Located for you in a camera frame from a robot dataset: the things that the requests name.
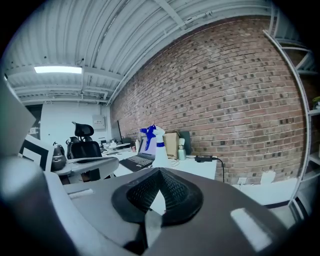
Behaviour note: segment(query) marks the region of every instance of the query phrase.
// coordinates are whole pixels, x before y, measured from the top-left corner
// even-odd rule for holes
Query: kettle
[[[60,171],[63,169],[67,163],[67,158],[65,156],[65,150],[56,142],[53,143],[54,150],[53,150],[53,157],[51,162],[51,171]]]

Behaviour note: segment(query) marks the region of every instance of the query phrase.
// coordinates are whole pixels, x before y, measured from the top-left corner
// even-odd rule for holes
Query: ceiling
[[[268,0],[49,0],[16,32],[2,72],[26,104],[111,104],[153,55],[202,25],[271,15]],[[35,72],[81,66],[82,74]]]

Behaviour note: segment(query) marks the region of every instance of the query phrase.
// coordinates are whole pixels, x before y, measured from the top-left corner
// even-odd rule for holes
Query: white shelving unit
[[[297,199],[301,202],[304,210],[308,215],[312,212],[312,203],[316,196],[318,177],[320,176],[320,168],[306,173],[309,162],[314,162],[320,166],[319,153],[310,153],[311,147],[311,121],[313,116],[320,115],[320,109],[309,110],[309,104],[304,89],[304,85],[300,76],[314,76],[318,75],[314,56],[311,50],[302,43],[298,32],[289,19],[272,4],[271,8],[271,20],[268,31],[264,30],[264,34],[278,49],[296,80],[298,88],[300,90],[303,102],[303,109],[305,112],[306,121],[306,145],[305,156],[303,166],[298,177],[298,182],[293,191],[292,197],[289,201],[289,206],[295,207],[298,215],[303,220],[305,218],[302,209],[297,202]],[[286,50],[302,51],[305,52],[303,59],[295,66],[290,57],[287,55]]]

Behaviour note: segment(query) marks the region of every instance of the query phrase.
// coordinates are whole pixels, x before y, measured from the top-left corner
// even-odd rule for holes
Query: fluorescent light
[[[77,66],[35,66],[35,72],[39,73],[74,73],[81,74],[82,67]]]

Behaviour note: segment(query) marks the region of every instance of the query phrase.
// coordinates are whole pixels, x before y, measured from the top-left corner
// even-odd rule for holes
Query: cable
[[[223,183],[225,183],[225,168],[224,168],[224,162],[222,162],[221,159],[219,159],[218,157],[212,157],[212,160],[219,160],[222,164],[222,180],[223,180]]]

